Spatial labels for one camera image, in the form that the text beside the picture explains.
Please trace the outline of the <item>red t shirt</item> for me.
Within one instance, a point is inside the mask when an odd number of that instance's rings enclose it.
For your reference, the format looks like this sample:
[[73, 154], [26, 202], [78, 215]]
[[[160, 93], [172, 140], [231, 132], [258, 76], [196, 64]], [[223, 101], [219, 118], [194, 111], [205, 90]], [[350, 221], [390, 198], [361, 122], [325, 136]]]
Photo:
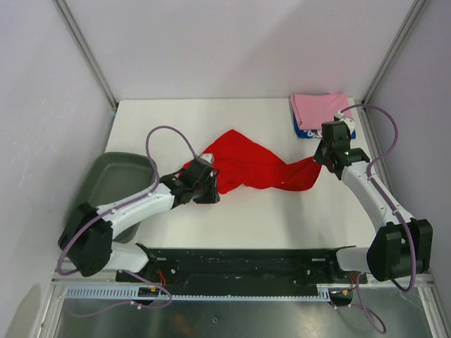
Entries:
[[220, 194], [227, 194], [242, 185], [302, 192], [315, 185], [321, 172], [321, 165], [312, 157], [286, 163], [236, 130], [222, 134], [201, 154], [214, 157], [214, 167], [219, 170]]

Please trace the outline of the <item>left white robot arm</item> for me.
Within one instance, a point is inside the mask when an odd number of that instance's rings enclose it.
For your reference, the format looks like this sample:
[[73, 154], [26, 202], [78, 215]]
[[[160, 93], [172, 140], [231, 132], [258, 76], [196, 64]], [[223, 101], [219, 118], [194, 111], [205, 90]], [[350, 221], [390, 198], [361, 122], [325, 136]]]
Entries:
[[181, 205], [216, 204], [218, 170], [214, 156], [194, 158], [186, 169], [163, 176], [159, 183], [110, 204], [80, 204], [69, 218], [58, 245], [74, 271], [91, 277], [102, 270], [128, 270], [138, 280], [153, 278], [156, 265], [142, 244], [117, 242], [118, 235], [147, 218]]

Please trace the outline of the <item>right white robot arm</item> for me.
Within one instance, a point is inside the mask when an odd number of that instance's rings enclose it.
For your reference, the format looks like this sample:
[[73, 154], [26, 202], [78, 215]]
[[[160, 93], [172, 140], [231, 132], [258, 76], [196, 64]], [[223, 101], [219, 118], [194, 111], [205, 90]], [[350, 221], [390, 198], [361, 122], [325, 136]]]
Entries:
[[327, 167], [358, 199], [376, 231], [370, 247], [338, 249], [325, 264], [326, 277], [342, 282], [350, 271], [370, 273], [379, 282], [415, 277], [429, 270], [433, 228], [403, 208], [370, 168], [363, 149], [351, 147], [344, 120], [323, 123], [314, 160]]

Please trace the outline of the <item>folded blue printed t shirt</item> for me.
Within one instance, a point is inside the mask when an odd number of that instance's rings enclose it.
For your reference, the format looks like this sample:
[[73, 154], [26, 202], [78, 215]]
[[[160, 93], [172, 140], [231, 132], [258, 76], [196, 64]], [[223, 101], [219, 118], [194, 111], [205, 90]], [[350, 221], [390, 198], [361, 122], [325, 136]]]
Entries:
[[[316, 105], [291, 105], [292, 121], [295, 134], [300, 139], [320, 139], [322, 136], [321, 125], [334, 121], [333, 117], [346, 106], [320, 106]], [[352, 117], [349, 111], [345, 115]], [[355, 131], [351, 133], [351, 138], [355, 138]]]

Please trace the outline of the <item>folded pink t shirt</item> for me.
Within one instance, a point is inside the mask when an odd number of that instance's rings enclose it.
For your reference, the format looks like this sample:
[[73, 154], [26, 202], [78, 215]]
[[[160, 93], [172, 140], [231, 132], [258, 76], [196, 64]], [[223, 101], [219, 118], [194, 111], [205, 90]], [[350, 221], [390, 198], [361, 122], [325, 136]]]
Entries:
[[321, 124], [333, 120], [333, 116], [348, 107], [343, 93], [324, 95], [293, 94], [290, 97], [295, 125], [300, 130], [319, 130]]

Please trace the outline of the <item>dark green plastic bin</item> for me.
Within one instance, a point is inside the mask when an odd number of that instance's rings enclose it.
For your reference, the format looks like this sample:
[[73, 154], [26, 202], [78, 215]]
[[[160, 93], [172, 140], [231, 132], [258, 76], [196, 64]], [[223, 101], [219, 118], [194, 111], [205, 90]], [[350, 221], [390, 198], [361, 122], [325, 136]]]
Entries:
[[153, 169], [144, 156], [108, 152], [98, 156], [79, 188], [70, 213], [84, 202], [100, 206], [136, 194], [153, 183]]

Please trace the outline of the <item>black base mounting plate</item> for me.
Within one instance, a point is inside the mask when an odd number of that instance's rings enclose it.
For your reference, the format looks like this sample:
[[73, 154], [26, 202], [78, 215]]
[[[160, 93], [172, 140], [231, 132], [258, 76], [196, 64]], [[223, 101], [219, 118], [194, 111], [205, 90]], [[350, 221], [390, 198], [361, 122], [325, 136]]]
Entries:
[[169, 292], [288, 295], [318, 284], [350, 285], [356, 271], [341, 270], [334, 249], [151, 249], [139, 276], [165, 277]]

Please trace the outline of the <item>right aluminium table rail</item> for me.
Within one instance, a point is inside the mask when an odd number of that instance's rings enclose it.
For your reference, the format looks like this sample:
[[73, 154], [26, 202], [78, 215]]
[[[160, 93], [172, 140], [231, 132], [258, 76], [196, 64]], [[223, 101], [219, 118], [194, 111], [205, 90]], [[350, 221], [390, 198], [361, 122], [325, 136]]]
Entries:
[[377, 106], [372, 106], [370, 104], [359, 104], [366, 112], [373, 109], [380, 113], [382, 113], [385, 117], [387, 117], [390, 122], [392, 123], [393, 129], [394, 129], [394, 139], [390, 147], [383, 153], [379, 153], [377, 157], [375, 157], [370, 164], [368, 164], [366, 169], [366, 174], [368, 176], [369, 182], [374, 186], [376, 191], [381, 195], [381, 198], [386, 202], [388, 207], [391, 210], [391, 213], [394, 217], [397, 218], [397, 221], [393, 221], [394, 224], [401, 224], [402, 226], [406, 227], [407, 223], [405, 219], [402, 217], [401, 208], [397, 205], [396, 200], [393, 198], [392, 194], [390, 193], [389, 189], [385, 187], [383, 184], [382, 179], [380, 179], [377, 174], [373, 171], [373, 168], [376, 166], [378, 162], [381, 162], [394, 148], [398, 140], [399, 132], [398, 127], [393, 119], [393, 117], [384, 109], [379, 108]]

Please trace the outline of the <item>right aluminium frame post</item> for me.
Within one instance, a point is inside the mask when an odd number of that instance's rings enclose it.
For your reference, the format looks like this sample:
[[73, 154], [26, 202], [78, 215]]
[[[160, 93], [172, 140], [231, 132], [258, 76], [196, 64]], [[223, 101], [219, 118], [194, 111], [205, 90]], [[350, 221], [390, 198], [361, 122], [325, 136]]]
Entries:
[[384, 78], [387, 76], [389, 70], [392, 68], [398, 55], [400, 54], [403, 46], [406, 44], [409, 36], [413, 33], [415, 26], [417, 25], [423, 12], [428, 7], [430, 1], [428, 0], [416, 0], [413, 1], [407, 15], [405, 16], [402, 24], [397, 31], [395, 38], [393, 39], [390, 47], [385, 54], [382, 63], [378, 67], [376, 74], [374, 75], [369, 87], [365, 91], [362, 97], [362, 103], [368, 104], [381, 86]]

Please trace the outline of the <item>aluminium frame post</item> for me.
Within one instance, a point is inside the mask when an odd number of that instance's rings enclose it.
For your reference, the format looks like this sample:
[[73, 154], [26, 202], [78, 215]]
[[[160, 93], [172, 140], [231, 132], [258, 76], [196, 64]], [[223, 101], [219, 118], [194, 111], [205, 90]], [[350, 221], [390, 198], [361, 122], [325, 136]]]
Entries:
[[99, 63], [92, 53], [85, 35], [80, 29], [80, 26], [78, 25], [78, 22], [70, 9], [68, 2], [64, 0], [53, 0], [52, 3], [58, 11], [58, 14], [65, 24], [70, 36], [73, 38], [73, 41], [75, 42], [76, 47], [78, 48], [82, 58], [87, 64], [87, 67], [91, 72], [95, 82], [98, 84], [101, 92], [105, 96], [105, 99], [108, 101], [109, 106], [113, 111], [116, 111], [118, 108], [118, 101], [115, 98], [108, 82], [106, 81], [104, 73], [102, 72]]
[[413, 33], [415, 26], [417, 25], [423, 12], [428, 7], [430, 1], [428, 0], [416, 0], [413, 1], [407, 15], [405, 16], [402, 24], [397, 31], [395, 38], [393, 39], [390, 47], [385, 54], [382, 63], [378, 67], [376, 74], [374, 75], [369, 87], [365, 91], [362, 97], [362, 103], [368, 104], [381, 86], [384, 78], [387, 76], [389, 70], [392, 68], [398, 55], [400, 54], [403, 46], [406, 44], [409, 36]]

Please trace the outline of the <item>left aluminium frame post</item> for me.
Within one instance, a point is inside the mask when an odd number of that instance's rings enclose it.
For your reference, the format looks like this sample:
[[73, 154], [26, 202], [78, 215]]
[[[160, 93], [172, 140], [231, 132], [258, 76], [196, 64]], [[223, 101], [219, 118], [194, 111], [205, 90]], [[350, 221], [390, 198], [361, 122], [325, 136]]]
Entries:
[[78, 25], [78, 22], [70, 9], [68, 2], [64, 0], [53, 0], [52, 3], [58, 11], [58, 14], [65, 24], [70, 36], [73, 38], [73, 41], [75, 42], [76, 47], [78, 48], [82, 58], [87, 64], [87, 67], [91, 72], [95, 82], [98, 84], [101, 92], [105, 96], [105, 99], [108, 101], [109, 106], [113, 111], [116, 111], [118, 108], [118, 101], [115, 98], [108, 82], [106, 81], [104, 73], [102, 72], [99, 63], [92, 53], [85, 35], [80, 29], [80, 26]]

